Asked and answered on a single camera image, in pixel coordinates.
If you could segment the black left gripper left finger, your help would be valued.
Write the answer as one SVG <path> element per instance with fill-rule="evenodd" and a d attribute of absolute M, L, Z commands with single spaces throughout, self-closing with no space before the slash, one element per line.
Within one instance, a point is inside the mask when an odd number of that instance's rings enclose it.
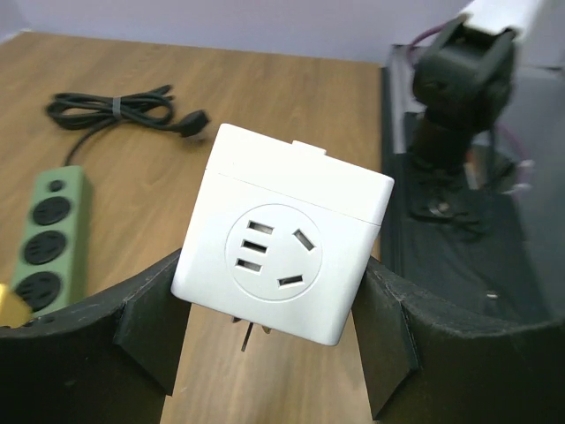
<path fill-rule="evenodd" d="M 190 304 L 180 252 L 71 306 L 1 330 L 3 423 L 157 423 L 175 387 Z"/>

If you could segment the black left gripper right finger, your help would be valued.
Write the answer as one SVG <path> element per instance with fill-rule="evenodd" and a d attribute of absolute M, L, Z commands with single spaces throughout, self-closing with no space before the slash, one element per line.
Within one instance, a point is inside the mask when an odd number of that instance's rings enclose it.
<path fill-rule="evenodd" d="M 561 423 L 564 323 L 476 314 L 367 263 L 352 307 L 378 423 Z"/>

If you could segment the yellow green charger plug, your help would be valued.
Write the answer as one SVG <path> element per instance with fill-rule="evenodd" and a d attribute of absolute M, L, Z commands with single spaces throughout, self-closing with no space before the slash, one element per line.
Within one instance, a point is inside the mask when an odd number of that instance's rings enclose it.
<path fill-rule="evenodd" d="M 30 306 L 7 284 L 0 283 L 0 326 L 18 328 L 31 318 Z"/>

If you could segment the white cube adapter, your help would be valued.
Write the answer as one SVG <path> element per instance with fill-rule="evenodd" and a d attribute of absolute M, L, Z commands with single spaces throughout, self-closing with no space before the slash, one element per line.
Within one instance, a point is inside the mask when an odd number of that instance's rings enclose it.
<path fill-rule="evenodd" d="M 222 124 L 171 291 L 179 299 L 321 345 L 336 345 L 394 180 Z"/>

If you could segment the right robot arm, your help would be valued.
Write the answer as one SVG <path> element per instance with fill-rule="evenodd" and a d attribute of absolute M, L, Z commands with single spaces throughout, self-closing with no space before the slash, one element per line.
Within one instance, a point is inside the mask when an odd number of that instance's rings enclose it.
<path fill-rule="evenodd" d="M 564 79 L 464 12 L 382 78 L 395 189 L 352 307 L 376 423 L 564 420 Z"/>

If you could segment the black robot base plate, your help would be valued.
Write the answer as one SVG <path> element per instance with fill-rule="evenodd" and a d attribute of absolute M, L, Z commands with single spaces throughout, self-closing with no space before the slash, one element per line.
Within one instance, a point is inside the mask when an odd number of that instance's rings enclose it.
<path fill-rule="evenodd" d="M 406 49 L 395 45 L 382 77 L 382 169 L 395 180 L 383 262 L 473 313 L 520 324 L 550 320 L 517 205 L 532 162 L 482 136 L 455 176 L 414 169 L 408 149 L 423 109 L 411 77 Z"/>

